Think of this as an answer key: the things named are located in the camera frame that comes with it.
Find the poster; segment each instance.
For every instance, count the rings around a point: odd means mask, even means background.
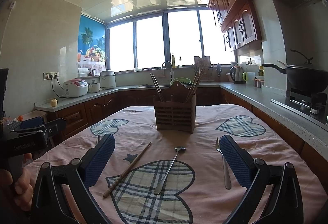
[[[104,24],[81,15],[77,44],[78,68],[95,69],[95,73],[106,70],[105,31]]]

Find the kitchen counter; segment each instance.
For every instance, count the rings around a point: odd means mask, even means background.
[[[222,89],[240,97],[246,102],[265,112],[273,119],[277,120],[292,132],[297,134],[306,143],[312,146],[328,161],[328,132],[306,118],[271,102],[271,99],[281,99],[283,96],[263,91],[250,85],[238,85],[231,82],[203,82],[199,87],[221,87]],[[58,105],[51,107],[50,103],[36,104],[35,109],[47,112],[55,112],[75,104],[83,103],[107,94],[126,90],[148,90],[154,86],[139,87],[139,85],[119,86],[111,90],[100,91],[99,93],[86,94],[78,98],[58,99]]]
[[[328,161],[328,132],[306,118],[271,102],[271,99],[281,99],[284,98],[283,96],[250,85],[239,85],[231,82],[221,82],[220,87],[283,124]]]

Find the wooden utensil holder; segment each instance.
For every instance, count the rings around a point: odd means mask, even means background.
[[[193,133],[196,119],[196,95],[185,102],[189,89],[179,81],[162,91],[164,100],[154,95],[157,130],[180,130]]]

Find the palm tree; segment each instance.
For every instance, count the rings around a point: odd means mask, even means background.
[[[104,43],[103,43],[102,38],[97,39],[97,45],[98,45],[99,48],[103,47]]]
[[[93,42],[93,31],[90,30],[90,28],[84,27],[85,33],[82,33],[82,42],[83,44],[87,44],[89,45],[89,49],[90,49],[90,43],[92,44]]]

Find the heart pattern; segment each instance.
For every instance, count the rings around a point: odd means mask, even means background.
[[[113,203],[125,224],[192,224],[191,210],[179,197],[195,180],[189,165],[175,161],[161,193],[154,194],[170,163],[171,160],[160,160],[135,168],[112,191]],[[118,177],[106,177],[108,187]]]
[[[125,119],[101,121],[91,126],[91,132],[94,136],[101,135],[101,137],[105,134],[114,135],[118,132],[118,126],[125,125],[126,123],[128,123],[128,121]]]
[[[217,127],[216,130],[241,137],[253,137],[265,133],[265,128],[260,124],[253,123],[253,119],[249,116],[236,116],[229,118]]]

